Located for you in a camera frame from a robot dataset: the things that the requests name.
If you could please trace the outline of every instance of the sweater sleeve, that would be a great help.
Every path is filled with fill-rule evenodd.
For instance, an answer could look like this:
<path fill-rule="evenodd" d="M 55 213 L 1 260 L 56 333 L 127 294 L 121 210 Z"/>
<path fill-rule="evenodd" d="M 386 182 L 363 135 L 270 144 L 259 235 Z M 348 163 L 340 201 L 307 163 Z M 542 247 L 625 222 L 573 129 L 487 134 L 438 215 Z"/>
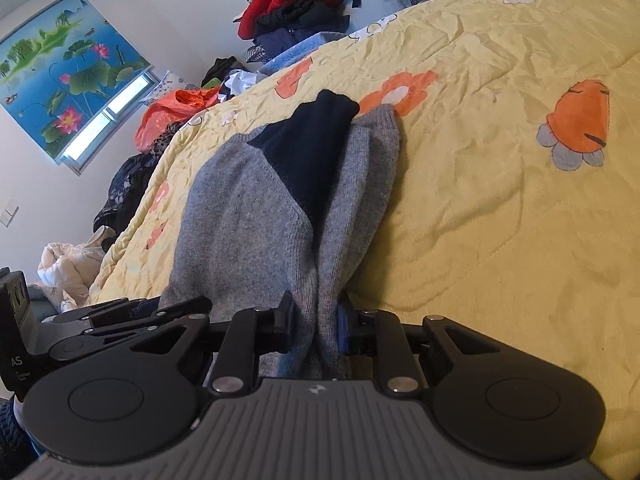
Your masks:
<path fill-rule="evenodd" d="M 10 480 L 27 469 L 37 456 L 14 416 L 14 398 L 0 406 L 0 480 Z"/>

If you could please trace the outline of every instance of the metal screw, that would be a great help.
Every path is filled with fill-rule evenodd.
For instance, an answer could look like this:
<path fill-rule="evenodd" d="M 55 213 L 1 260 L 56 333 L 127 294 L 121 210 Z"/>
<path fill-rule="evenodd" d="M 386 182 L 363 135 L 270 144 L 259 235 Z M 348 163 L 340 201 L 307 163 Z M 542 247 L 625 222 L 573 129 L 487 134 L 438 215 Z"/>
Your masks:
<path fill-rule="evenodd" d="M 407 394 L 418 389 L 418 381 L 411 377 L 393 377 L 386 384 L 388 388 L 396 394 Z"/>
<path fill-rule="evenodd" d="M 244 386 L 240 377 L 224 376 L 218 377 L 211 383 L 211 387 L 220 394 L 232 394 Z"/>

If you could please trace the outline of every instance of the window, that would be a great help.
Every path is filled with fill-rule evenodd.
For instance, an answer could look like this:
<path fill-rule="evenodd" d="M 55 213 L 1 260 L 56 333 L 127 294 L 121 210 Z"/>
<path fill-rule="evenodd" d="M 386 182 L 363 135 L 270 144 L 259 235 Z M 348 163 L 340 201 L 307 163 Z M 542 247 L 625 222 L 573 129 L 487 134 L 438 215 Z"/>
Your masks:
<path fill-rule="evenodd" d="M 109 136 L 138 108 L 140 98 L 156 84 L 158 80 L 149 70 L 131 81 L 85 124 L 62 153 L 62 162 L 80 174 Z"/>

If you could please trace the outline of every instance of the bed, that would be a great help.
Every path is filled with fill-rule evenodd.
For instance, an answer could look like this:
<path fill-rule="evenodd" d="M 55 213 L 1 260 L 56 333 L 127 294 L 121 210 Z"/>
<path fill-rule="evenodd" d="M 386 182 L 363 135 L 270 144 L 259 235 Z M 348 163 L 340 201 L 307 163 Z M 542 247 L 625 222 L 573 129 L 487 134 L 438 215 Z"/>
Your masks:
<path fill-rule="evenodd" d="M 591 381 L 593 459 L 640 470 L 640 0 L 433 0 L 321 47 L 172 140 L 93 303 L 157 296 L 188 190 L 233 134 L 321 89 L 401 125 L 394 190 L 349 284 L 404 322 L 444 314 Z"/>

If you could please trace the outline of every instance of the black circular pad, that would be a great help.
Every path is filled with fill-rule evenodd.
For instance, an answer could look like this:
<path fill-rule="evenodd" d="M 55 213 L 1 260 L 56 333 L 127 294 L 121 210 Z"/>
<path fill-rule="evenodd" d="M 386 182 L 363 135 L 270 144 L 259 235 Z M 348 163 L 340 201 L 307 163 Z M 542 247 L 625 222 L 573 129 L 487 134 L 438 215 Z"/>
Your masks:
<path fill-rule="evenodd" d="M 69 407 L 85 420 L 107 422 L 131 415 L 144 398 L 145 394 L 134 383 L 98 379 L 78 386 L 69 396 Z"/>
<path fill-rule="evenodd" d="M 587 381 L 514 349 L 460 359 L 434 388 L 432 409 L 463 447 L 530 467 L 589 456 L 604 423 Z"/>
<path fill-rule="evenodd" d="M 494 411 L 517 420 L 538 420 L 560 405 L 558 394 L 546 384 L 526 379 L 506 379 L 490 386 L 486 401 Z"/>
<path fill-rule="evenodd" d="M 81 339 L 73 339 L 68 343 L 62 345 L 63 352 L 76 352 L 84 346 L 84 342 Z"/>
<path fill-rule="evenodd" d="M 194 386 L 168 354 L 119 345 L 39 380 L 24 401 L 30 436 L 70 462 L 116 465 L 182 438 L 198 413 Z"/>

